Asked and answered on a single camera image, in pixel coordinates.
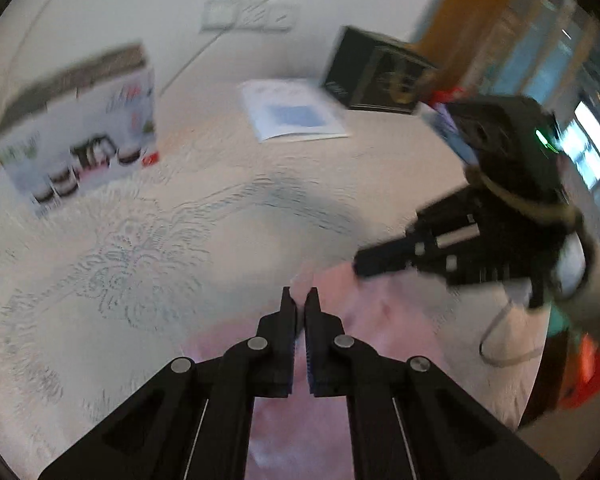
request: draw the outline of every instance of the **paper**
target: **paper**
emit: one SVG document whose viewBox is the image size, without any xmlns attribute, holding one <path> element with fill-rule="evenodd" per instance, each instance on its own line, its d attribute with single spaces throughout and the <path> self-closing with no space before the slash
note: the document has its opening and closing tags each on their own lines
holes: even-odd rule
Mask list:
<svg viewBox="0 0 600 480">
<path fill-rule="evenodd" d="M 257 79 L 241 86 L 258 142 L 347 137 L 329 98 L 299 79 Z"/>
</svg>

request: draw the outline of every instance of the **light switch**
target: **light switch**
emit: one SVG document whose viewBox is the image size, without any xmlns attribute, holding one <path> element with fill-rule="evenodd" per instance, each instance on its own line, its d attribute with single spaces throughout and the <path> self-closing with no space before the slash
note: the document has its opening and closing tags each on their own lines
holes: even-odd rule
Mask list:
<svg viewBox="0 0 600 480">
<path fill-rule="evenodd" d="M 240 7 L 236 28 L 263 28 L 267 23 L 269 8 L 257 1 L 245 1 Z"/>
<path fill-rule="evenodd" d="M 289 5 L 269 6 L 265 30 L 291 30 L 298 18 L 298 8 Z"/>
<path fill-rule="evenodd" d="M 239 7 L 238 0 L 209 0 L 202 13 L 202 30 L 234 28 Z"/>
</svg>

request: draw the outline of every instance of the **black box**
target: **black box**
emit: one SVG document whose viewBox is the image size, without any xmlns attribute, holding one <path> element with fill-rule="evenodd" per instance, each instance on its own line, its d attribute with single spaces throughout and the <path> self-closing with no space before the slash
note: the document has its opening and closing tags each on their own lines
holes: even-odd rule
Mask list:
<svg viewBox="0 0 600 480">
<path fill-rule="evenodd" d="M 436 67 L 405 43 L 345 27 L 322 86 L 347 108 L 412 114 Z"/>
</svg>

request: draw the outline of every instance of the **black plastic part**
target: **black plastic part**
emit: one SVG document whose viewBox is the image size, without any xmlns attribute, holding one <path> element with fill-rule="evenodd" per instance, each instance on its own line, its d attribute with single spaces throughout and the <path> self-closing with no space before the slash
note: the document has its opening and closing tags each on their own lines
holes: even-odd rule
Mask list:
<svg viewBox="0 0 600 480">
<path fill-rule="evenodd" d="M 167 364 L 49 465 L 41 480 L 237 480 L 244 477 L 253 399 L 291 393 L 296 304 L 260 319 L 257 336 L 222 357 L 174 371 Z"/>
<path fill-rule="evenodd" d="M 558 259 L 568 231 L 562 224 L 539 226 L 490 192 L 464 187 L 417 213 L 403 238 L 360 249 L 353 269 L 360 278 L 414 267 L 441 276 L 448 286 L 529 278 L 529 307 L 544 300 L 545 269 Z M 438 237 L 469 226 L 477 235 L 438 245 Z M 416 253 L 416 244 L 421 248 Z M 448 257 L 454 258 L 449 267 Z"/>
<path fill-rule="evenodd" d="M 312 393 L 347 396 L 356 480 L 559 478 L 435 364 L 381 357 L 358 339 L 340 348 L 340 319 L 320 311 L 315 289 L 307 303 Z"/>
<path fill-rule="evenodd" d="M 505 189 L 555 203 L 561 189 L 555 120 L 526 96 L 474 96 L 447 103 L 462 140 L 480 169 Z M 539 132 L 552 146 L 544 145 Z"/>
</svg>

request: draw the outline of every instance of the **product packaging box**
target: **product packaging box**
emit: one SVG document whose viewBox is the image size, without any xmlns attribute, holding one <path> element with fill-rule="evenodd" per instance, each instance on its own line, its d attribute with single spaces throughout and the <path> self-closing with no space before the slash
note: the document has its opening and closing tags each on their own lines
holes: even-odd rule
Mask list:
<svg viewBox="0 0 600 480">
<path fill-rule="evenodd" d="M 347 108 L 412 114 L 436 67 L 406 43 L 344 27 L 324 89 Z"/>
<path fill-rule="evenodd" d="M 154 72 L 141 45 L 35 83 L 0 122 L 0 161 L 40 215 L 158 161 Z"/>
</svg>

